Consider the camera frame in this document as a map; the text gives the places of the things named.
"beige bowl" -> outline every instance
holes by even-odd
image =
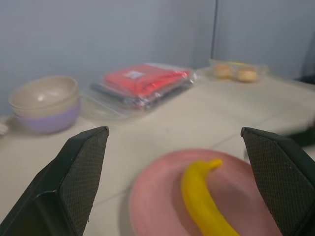
[[[70,97],[68,100],[47,107],[47,108],[39,108],[39,109],[31,109],[31,110],[23,110],[11,107],[13,112],[24,118],[43,118],[48,116],[53,116],[62,112],[69,110],[70,108],[74,107],[80,101],[79,95],[74,95]]]
[[[78,84],[72,77],[50,76],[21,86],[11,95],[9,103],[22,110],[47,108],[75,94],[78,94]]]

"bread roll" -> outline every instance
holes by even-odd
[[[252,68],[240,69],[237,72],[237,79],[242,82],[254,82],[257,80],[257,72]]]
[[[213,68],[213,74],[217,78],[231,79],[233,77],[233,68],[228,64],[216,64]]]

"pink plate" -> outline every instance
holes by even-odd
[[[208,188],[218,209],[241,236],[281,236],[246,162],[225,153],[189,149],[168,154],[137,179],[130,197],[130,220],[137,236],[202,236],[185,208],[181,175],[195,160],[219,158]]]

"yellow banana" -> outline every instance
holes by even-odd
[[[182,176],[183,199],[191,218],[204,236],[240,236],[219,212],[207,187],[208,172],[221,165],[220,159],[190,164]]]

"plastic bag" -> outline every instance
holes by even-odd
[[[209,60],[211,73],[218,79],[232,79],[239,82],[257,82],[269,69],[266,65],[250,65],[233,61]]]
[[[186,91],[195,79],[195,73],[187,68],[146,63],[104,75],[92,82],[83,96],[117,114],[117,119],[127,118]]]

